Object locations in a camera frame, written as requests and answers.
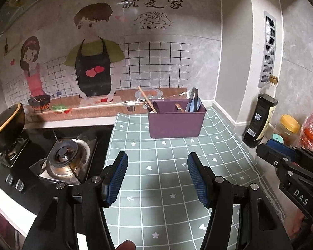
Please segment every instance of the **cartoon man's hair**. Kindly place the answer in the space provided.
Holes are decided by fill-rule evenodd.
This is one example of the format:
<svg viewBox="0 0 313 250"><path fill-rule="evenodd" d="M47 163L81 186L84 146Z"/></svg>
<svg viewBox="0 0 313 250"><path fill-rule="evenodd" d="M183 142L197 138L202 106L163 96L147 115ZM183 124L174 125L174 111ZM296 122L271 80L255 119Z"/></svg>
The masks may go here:
<svg viewBox="0 0 313 250"><path fill-rule="evenodd" d="M34 59L32 60L33 62L35 62L37 60L38 54L39 54L39 41L38 41L37 37L31 36L22 45L20 66L24 71L29 71L29 64L27 62L23 61L23 57L26 54L28 49L37 51L37 53L34 56Z"/></svg>
<svg viewBox="0 0 313 250"><path fill-rule="evenodd" d="M83 18L90 21L106 20L108 22L111 15L112 9L110 5L100 2L85 6L74 16L73 20L76 26Z"/></svg>

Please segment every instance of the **green shirt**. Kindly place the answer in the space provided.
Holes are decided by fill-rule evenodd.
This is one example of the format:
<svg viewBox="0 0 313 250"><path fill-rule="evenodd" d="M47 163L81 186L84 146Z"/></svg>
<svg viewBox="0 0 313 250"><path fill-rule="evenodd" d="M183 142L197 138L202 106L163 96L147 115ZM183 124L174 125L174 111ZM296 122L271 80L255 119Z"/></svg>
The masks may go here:
<svg viewBox="0 0 313 250"><path fill-rule="evenodd" d="M105 40L105 39L104 39L104 43L107 48L111 64L125 59L125 55L123 54L121 48L118 46L117 43L110 41L110 40ZM68 56L66 56L65 65L75 66L75 60L76 60L76 56L78 54L80 45L81 44L75 46L70 51ZM98 41L94 41L91 43L83 44L81 48L81 53L83 56L99 55L103 53L102 41L98 40Z"/></svg>

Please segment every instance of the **white star print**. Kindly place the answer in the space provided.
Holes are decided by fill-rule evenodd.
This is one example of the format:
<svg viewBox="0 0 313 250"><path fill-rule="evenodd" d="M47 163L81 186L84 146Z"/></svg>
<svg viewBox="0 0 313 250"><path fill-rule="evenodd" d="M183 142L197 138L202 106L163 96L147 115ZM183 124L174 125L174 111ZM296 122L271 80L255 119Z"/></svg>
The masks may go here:
<svg viewBox="0 0 313 250"><path fill-rule="evenodd" d="M157 234L156 232L154 232L154 234L152 234L153 239L159 239L158 237L160 236L160 234Z"/></svg>

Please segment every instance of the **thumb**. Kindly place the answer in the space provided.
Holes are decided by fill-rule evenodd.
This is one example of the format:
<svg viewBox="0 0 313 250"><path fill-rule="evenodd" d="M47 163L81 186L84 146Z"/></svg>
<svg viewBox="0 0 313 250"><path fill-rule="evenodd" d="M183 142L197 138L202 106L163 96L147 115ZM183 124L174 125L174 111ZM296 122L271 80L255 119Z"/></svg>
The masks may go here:
<svg viewBox="0 0 313 250"><path fill-rule="evenodd" d="M132 241L122 242L116 250L135 250L135 244Z"/></svg>

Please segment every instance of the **air vent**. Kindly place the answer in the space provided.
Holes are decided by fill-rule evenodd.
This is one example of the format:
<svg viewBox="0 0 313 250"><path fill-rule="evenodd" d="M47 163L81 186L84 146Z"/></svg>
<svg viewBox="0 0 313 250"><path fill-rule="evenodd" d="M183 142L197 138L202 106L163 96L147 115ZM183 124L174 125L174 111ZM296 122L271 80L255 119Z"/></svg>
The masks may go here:
<svg viewBox="0 0 313 250"><path fill-rule="evenodd" d="M265 19L265 37L264 54L261 68L261 76L258 87L263 87L269 81L269 75L272 74L275 62L276 52L276 19L269 13L264 12Z"/></svg>

